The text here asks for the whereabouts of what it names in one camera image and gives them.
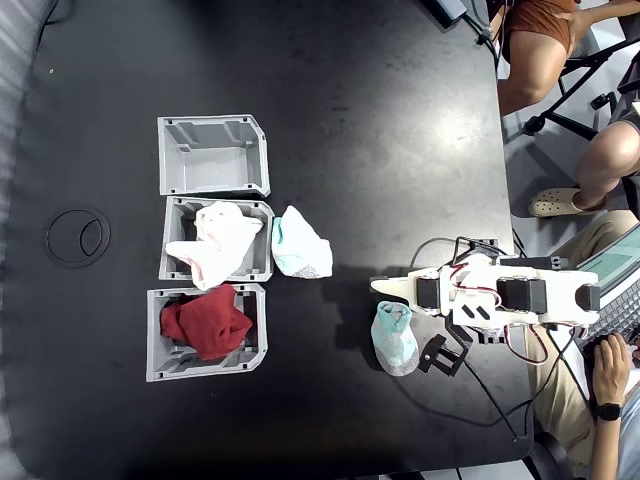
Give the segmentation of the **person's hand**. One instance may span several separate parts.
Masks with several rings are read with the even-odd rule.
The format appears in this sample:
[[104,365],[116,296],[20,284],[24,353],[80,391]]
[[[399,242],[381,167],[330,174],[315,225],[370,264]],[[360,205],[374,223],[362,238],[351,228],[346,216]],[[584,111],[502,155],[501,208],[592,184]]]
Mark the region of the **person's hand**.
[[608,335],[595,346],[593,389],[599,406],[623,404],[630,371],[627,344],[619,333]]

